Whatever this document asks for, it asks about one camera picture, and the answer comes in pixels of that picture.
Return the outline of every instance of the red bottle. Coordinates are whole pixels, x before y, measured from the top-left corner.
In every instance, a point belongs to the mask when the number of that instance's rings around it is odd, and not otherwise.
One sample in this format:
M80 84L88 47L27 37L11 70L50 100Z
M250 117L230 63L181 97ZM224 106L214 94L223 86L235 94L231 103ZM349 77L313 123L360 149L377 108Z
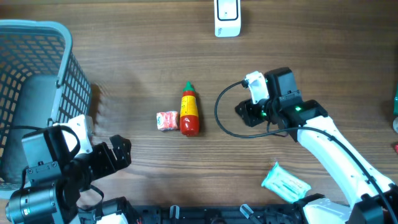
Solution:
M187 82L183 89L180 113L181 133L186 136L195 136L199 133L199 117L195 89Z

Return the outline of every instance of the yellow label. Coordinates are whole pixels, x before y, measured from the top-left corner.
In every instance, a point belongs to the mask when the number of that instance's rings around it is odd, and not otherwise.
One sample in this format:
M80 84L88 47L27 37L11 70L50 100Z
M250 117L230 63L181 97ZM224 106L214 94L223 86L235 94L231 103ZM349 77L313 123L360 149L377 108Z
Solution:
M180 117L185 115L198 116L197 99L194 96L183 96Z

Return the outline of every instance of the plastic basket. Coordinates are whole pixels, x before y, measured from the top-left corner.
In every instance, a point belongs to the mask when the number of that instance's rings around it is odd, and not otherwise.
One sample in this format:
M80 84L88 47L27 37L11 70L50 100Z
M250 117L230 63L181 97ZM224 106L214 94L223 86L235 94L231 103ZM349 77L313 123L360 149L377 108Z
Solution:
M44 128L87 114L91 87L75 56L72 36L57 22L0 20L0 128ZM21 186L27 165L23 135L0 133L0 191Z

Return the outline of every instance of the bottle cap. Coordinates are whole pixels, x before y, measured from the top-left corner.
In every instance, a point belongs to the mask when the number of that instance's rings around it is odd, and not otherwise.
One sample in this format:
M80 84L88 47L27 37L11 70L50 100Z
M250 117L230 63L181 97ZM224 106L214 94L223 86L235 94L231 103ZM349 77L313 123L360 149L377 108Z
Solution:
M195 91L195 89L192 87L191 82L188 81L186 87L182 91Z

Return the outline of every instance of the wooden table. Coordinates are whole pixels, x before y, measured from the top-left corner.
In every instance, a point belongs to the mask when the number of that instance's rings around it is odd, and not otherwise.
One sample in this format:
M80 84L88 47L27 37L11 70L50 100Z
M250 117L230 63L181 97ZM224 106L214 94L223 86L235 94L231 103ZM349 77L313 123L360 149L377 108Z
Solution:
M357 150L398 182L392 145L398 82L397 1L244 1L239 37L214 36L213 2L1 6L1 19L59 21L93 84L93 143L114 134L132 142L132 164L95 182L106 199L135 205L283 203L261 187L273 160L308 182L309 194L346 203L322 165L291 138L236 139L215 123L216 97L252 71L289 66L304 100L323 105ZM158 111L179 110L182 88L198 92L201 134L186 138L156 128ZM220 119L241 134L234 107L249 98L235 88ZM91 202L94 193L81 203ZM4 211L6 201L0 203ZM6 221L1 212L1 221Z

